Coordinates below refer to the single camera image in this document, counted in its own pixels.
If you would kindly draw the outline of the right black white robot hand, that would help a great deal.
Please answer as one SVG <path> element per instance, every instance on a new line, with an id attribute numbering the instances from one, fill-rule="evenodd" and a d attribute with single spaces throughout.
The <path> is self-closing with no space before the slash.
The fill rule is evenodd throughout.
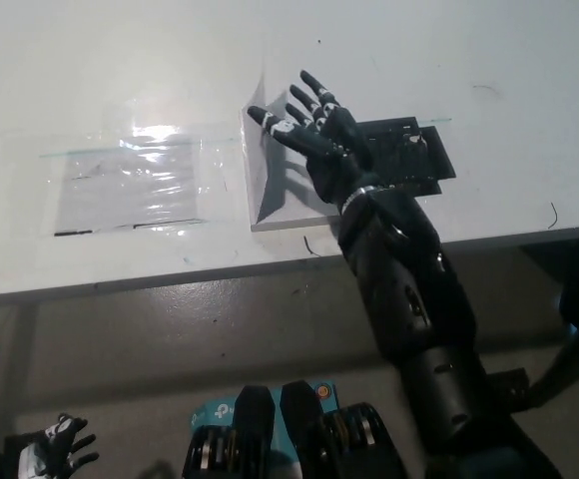
<path id="1" fill-rule="evenodd" d="M 289 92 L 302 111 L 288 104 L 286 119 L 249 106 L 248 116 L 273 140 L 305 158 L 316 195 L 341 213 L 366 197 L 392 194 L 394 188 L 374 170 L 368 139 L 350 110 L 314 75 L 302 70 L 299 76 L 308 89 L 291 85 Z"/>

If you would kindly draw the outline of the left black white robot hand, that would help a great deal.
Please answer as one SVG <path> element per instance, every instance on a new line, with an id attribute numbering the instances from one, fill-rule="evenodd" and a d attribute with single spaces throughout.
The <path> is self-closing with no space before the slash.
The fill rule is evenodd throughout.
<path id="1" fill-rule="evenodd" d="M 54 424 L 29 434 L 25 445 L 15 455 L 14 477 L 71 478 L 84 466 L 97 461 L 98 452 L 78 455 L 97 439 L 95 434 L 77 438 L 87 425 L 85 418 L 61 413 Z"/>

